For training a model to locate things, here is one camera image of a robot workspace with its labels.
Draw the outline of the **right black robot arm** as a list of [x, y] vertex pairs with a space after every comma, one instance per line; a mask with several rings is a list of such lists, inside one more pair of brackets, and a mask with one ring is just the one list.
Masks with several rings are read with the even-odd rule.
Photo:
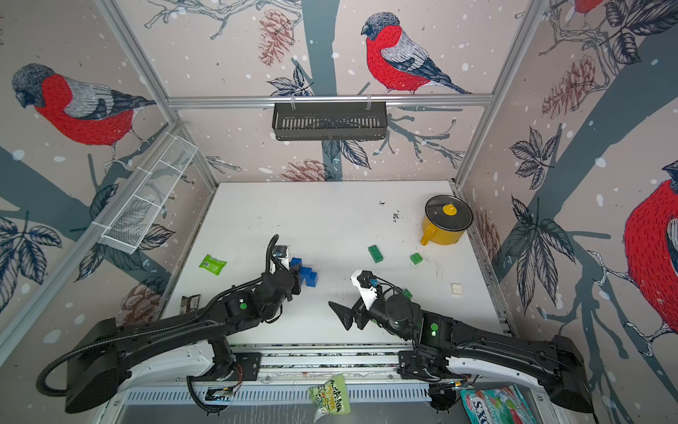
[[482, 377], [515, 383], [547, 395], [552, 404], [593, 413], [584, 359], [571, 339], [549, 341], [509, 337], [475, 328], [422, 309], [403, 288], [365, 271], [355, 281], [352, 307], [328, 305], [346, 330], [369, 323], [411, 344], [400, 351], [397, 374], [430, 384], [457, 381], [471, 388]]

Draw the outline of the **long blue lego brick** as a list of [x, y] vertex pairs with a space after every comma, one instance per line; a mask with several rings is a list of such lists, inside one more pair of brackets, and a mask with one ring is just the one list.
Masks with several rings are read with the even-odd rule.
[[296, 267], [299, 271], [300, 280], [308, 287], [316, 287], [318, 283], [318, 273], [310, 267], [305, 267], [301, 258], [293, 257], [290, 265]]

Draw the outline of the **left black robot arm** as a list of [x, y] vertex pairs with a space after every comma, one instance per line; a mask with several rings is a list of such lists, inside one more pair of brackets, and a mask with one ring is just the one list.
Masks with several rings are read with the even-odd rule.
[[192, 313], [157, 322], [116, 326], [97, 323], [69, 353], [49, 363], [38, 375], [37, 391], [65, 399], [67, 413], [81, 413], [111, 400], [124, 383], [141, 375], [136, 367], [182, 346], [207, 342], [213, 355], [204, 371], [186, 372], [186, 385], [234, 379], [235, 392], [256, 365], [240, 364], [227, 338], [261, 323], [273, 323], [284, 301], [301, 291], [296, 270], [279, 268], [217, 294]]

